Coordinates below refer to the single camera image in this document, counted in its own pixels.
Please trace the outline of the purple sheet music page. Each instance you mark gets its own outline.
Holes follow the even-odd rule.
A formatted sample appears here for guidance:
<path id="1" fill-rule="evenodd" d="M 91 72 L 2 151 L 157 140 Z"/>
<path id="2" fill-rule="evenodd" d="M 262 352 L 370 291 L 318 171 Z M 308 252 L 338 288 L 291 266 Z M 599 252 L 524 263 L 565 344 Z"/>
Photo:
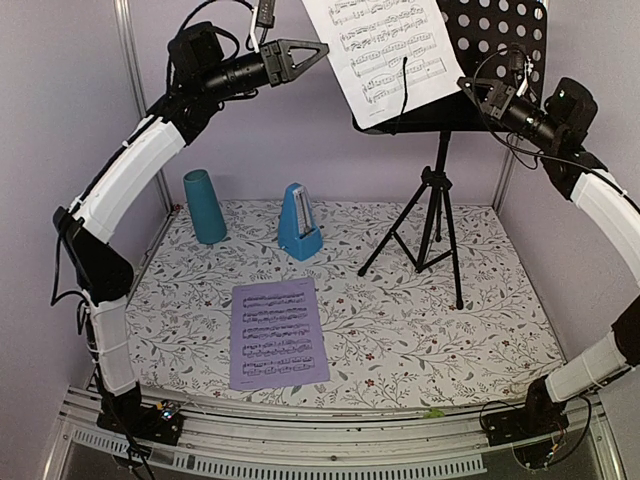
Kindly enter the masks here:
<path id="1" fill-rule="evenodd" d="M 231 313 L 231 389 L 297 387 L 330 379 L 312 278 L 236 286 Z"/>

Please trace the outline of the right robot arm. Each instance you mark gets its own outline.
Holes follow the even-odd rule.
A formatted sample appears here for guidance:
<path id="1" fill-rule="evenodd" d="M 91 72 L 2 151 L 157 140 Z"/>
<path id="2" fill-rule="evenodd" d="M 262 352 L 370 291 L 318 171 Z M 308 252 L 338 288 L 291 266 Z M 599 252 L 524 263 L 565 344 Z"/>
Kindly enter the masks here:
<path id="1" fill-rule="evenodd" d="M 552 185 L 605 234 L 627 264 L 639 274 L 639 208 L 607 167 L 582 143 L 598 106 L 579 82 L 564 77 L 538 107 L 500 80 L 462 77 L 461 90 L 483 118 L 537 147 Z M 639 364 L 639 304 L 633 302 L 604 338 L 552 373 L 533 381 L 521 408 L 481 418 L 490 445 L 518 442 L 568 426 L 568 400 L 619 378 Z"/>

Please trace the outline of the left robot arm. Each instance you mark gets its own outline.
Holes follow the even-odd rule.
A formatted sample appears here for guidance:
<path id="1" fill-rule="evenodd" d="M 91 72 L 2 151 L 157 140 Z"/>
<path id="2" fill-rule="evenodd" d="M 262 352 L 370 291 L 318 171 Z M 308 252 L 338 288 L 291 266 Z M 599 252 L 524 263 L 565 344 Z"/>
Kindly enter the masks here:
<path id="1" fill-rule="evenodd" d="M 226 57 L 225 30 L 210 22 L 183 27 L 168 44 L 173 84 L 147 111 L 85 191 L 53 215 L 57 251 L 76 271 L 76 324 L 87 338 L 101 396 L 98 427 L 177 445 L 184 418 L 168 401 L 146 407 L 133 371 L 126 307 L 131 264 L 110 245 L 123 215 L 158 171 L 190 145 L 224 103 L 262 86 L 296 80 L 329 53 L 325 43 L 278 39 L 244 55 Z"/>

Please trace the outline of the sheet music booklet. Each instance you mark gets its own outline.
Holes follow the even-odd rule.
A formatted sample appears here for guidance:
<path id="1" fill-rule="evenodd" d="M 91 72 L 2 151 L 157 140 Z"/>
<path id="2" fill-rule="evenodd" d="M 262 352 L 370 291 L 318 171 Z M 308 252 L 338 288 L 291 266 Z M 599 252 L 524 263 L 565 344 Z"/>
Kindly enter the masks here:
<path id="1" fill-rule="evenodd" d="M 311 0 L 304 8 L 359 128 L 460 88 L 463 76 L 435 1 Z"/>

